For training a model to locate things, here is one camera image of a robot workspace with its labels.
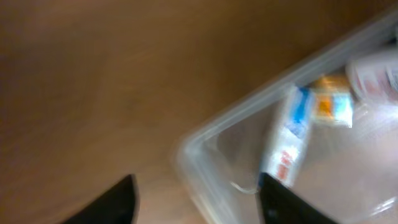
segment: packaging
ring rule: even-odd
[[[314,97],[309,89],[291,86],[280,113],[277,113],[274,132],[262,160],[261,173],[268,173],[286,187],[293,186],[305,156],[313,106]]]
[[[316,98],[315,122],[352,127],[354,102],[345,75],[321,77],[313,83],[312,90]]]
[[[352,59],[346,72],[360,100],[374,105],[398,106],[398,49]]]

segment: wooden table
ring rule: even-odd
[[[184,134],[392,3],[2,1],[0,223],[60,222],[130,173],[138,223],[204,223]]]

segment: black object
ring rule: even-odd
[[[259,193],[266,224],[337,224],[315,210],[269,174],[262,176]]]
[[[128,175],[63,224],[130,224],[136,209],[135,178]]]

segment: plastic container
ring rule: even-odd
[[[398,106],[398,48],[396,46],[351,59],[347,74],[361,101]]]
[[[330,126],[352,127],[353,98],[345,74],[330,74],[319,78],[311,85],[315,93],[316,123]]]
[[[305,158],[312,127],[314,94],[308,88],[291,86],[275,113],[274,127],[264,143],[260,172],[267,173],[286,187],[291,187]]]
[[[260,223],[255,188],[261,155],[285,86],[341,71],[349,58],[391,43],[398,11],[367,25],[246,98],[182,144],[178,170],[209,223]],[[352,128],[313,127],[292,190],[340,223],[398,223],[398,113],[357,104]]]

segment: orange label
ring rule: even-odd
[[[318,98],[318,116],[329,116],[332,115],[332,98],[330,96],[317,96]]]

